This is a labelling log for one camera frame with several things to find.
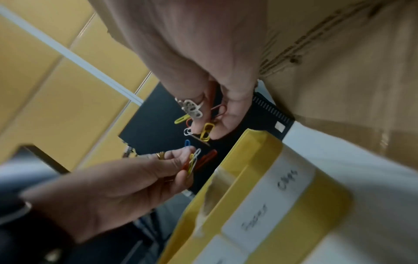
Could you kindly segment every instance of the tiled wall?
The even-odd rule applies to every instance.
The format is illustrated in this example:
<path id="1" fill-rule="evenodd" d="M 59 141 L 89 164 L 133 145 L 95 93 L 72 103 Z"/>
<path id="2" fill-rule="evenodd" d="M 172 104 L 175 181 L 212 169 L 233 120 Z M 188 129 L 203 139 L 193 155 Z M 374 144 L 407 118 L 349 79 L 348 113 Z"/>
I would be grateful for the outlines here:
<path id="1" fill-rule="evenodd" d="M 149 70 L 113 40 L 87 0 L 0 0 L 132 92 Z M 158 80 L 150 75 L 138 96 Z M 117 137 L 138 106 L 0 16 L 0 163 L 34 144 L 69 170 L 121 157 Z"/>

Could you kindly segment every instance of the tile grout line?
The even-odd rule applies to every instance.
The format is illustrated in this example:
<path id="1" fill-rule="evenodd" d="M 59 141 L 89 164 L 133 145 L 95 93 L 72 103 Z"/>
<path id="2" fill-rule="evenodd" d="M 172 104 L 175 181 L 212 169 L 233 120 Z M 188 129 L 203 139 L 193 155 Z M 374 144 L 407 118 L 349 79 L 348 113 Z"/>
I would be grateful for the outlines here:
<path id="1" fill-rule="evenodd" d="M 94 12 L 92 14 L 92 16 L 88 19 L 88 21 L 86 22 L 86 24 L 84 25 L 84 27 L 81 29 L 81 31 L 77 34 L 77 36 L 72 40 L 71 44 L 70 44 L 70 49 L 73 47 L 74 43 L 76 42 L 76 40 L 81 36 L 81 34 L 85 31 L 85 29 L 87 28 L 87 26 L 90 24 L 91 20 L 93 19 L 94 15 L 96 13 Z M 51 67 L 47 70 L 46 74 L 42 77 L 42 79 L 36 83 L 34 85 L 34 90 L 32 92 L 30 92 L 29 96 L 27 97 L 27 99 L 23 102 L 22 106 L 19 107 L 19 109 L 12 115 L 12 117 L 5 123 L 4 128 L 0 130 L 0 137 L 2 136 L 2 134 L 8 129 L 8 127 L 16 120 L 16 118 L 23 113 L 24 109 L 26 108 L 26 106 L 36 97 L 36 95 L 38 94 L 38 92 L 40 92 L 40 90 L 42 89 L 42 87 L 44 86 L 44 84 L 46 83 L 46 81 L 49 79 L 49 77 L 51 76 L 51 74 L 55 71 L 55 69 L 57 68 L 57 66 L 62 62 L 62 60 L 64 59 L 64 56 L 60 53 L 60 56 L 53 62 L 53 64 L 51 65 Z"/>
<path id="2" fill-rule="evenodd" d="M 147 76 L 145 77 L 145 79 L 142 81 L 142 83 L 139 85 L 138 89 L 136 89 L 135 94 L 138 94 L 141 91 L 141 88 L 144 87 L 145 83 L 148 81 L 148 79 L 151 77 L 152 72 L 150 71 Z M 116 124 L 116 122 L 119 120 L 119 118 L 123 115 L 123 113 L 125 112 L 126 108 L 128 108 L 129 104 L 131 103 L 131 101 L 129 100 L 127 102 L 127 104 L 122 108 L 122 110 L 119 112 L 119 114 L 114 118 L 114 120 L 112 121 L 112 123 L 107 127 L 107 129 L 102 133 L 102 135 L 99 137 L 99 139 L 96 141 L 96 143 L 90 148 L 90 150 L 87 152 L 86 155 L 84 155 L 84 157 L 80 160 L 80 162 L 78 163 L 78 165 L 75 167 L 74 170 L 80 170 L 83 168 L 83 166 L 85 165 L 85 163 L 91 158 L 91 156 L 93 155 L 94 151 L 96 150 L 96 148 L 98 146 L 100 146 L 100 144 L 106 139 L 107 134 L 109 134 L 110 130 L 113 128 L 113 126 Z"/>
<path id="3" fill-rule="evenodd" d="M 5 6 L 0 4 L 0 15 L 7 18 L 32 36 L 36 37 L 40 41 L 47 44 L 49 47 L 53 48 L 57 52 L 61 53 L 64 57 L 71 60 L 73 63 L 77 64 L 81 68 L 85 69 L 90 74 L 94 75 L 96 78 L 103 81 L 105 84 L 119 92 L 124 97 L 128 98 L 133 103 L 141 106 L 144 102 L 141 98 L 137 97 L 133 92 L 123 87 L 121 84 L 101 72 L 99 69 L 95 68 L 93 65 L 89 64 L 87 61 L 73 53 L 71 50 L 66 48 L 65 46 L 61 45 L 59 42 L 45 34 L 44 32 L 40 31 L 39 29 L 32 26 L 23 18 L 19 17 L 12 11 L 8 10 Z"/>

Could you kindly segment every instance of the black device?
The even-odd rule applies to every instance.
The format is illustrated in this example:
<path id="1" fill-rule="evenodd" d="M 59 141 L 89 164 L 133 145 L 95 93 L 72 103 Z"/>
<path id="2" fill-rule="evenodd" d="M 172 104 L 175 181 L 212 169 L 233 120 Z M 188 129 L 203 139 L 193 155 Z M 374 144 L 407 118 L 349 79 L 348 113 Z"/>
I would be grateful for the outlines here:
<path id="1" fill-rule="evenodd" d="M 222 101 L 218 88 L 214 106 Z M 254 93 L 253 103 L 241 124 L 231 133 L 219 140 L 210 140 L 210 147 L 184 135 L 185 122 L 174 121 L 185 113 L 174 97 L 159 83 L 147 100 L 120 133 L 119 137 L 133 147 L 138 155 L 152 154 L 182 148 L 188 139 L 191 145 L 201 148 L 200 157 L 215 149 L 218 154 L 200 170 L 194 172 L 194 184 L 190 188 L 197 193 L 222 162 L 233 145 L 247 129 L 266 130 L 282 140 L 292 126 L 294 119 L 279 110 L 260 93 Z"/>

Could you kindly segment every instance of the black sleeve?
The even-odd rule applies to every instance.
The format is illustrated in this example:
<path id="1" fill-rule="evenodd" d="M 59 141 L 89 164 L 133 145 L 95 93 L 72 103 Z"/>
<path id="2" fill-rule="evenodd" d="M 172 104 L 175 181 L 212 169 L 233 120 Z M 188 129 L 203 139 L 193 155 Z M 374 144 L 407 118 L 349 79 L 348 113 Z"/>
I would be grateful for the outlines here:
<path id="1" fill-rule="evenodd" d="M 24 206 L 16 195 L 0 194 L 0 219 Z M 71 237 L 35 210 L 0 225 L 0 263 L 39 263 L 54 249 L 73 245 Z"/>

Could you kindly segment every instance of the gold ring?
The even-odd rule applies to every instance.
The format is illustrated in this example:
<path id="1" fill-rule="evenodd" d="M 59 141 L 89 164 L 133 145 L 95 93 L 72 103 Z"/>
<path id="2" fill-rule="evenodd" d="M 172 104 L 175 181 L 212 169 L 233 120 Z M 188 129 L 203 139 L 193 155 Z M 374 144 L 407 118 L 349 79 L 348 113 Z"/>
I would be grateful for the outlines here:
<path id="1" fill-rule="evenodd" d="M 164 160 L 165 151 L 161 151 L 157 153 L 157 157 L 159 160 Z"/>

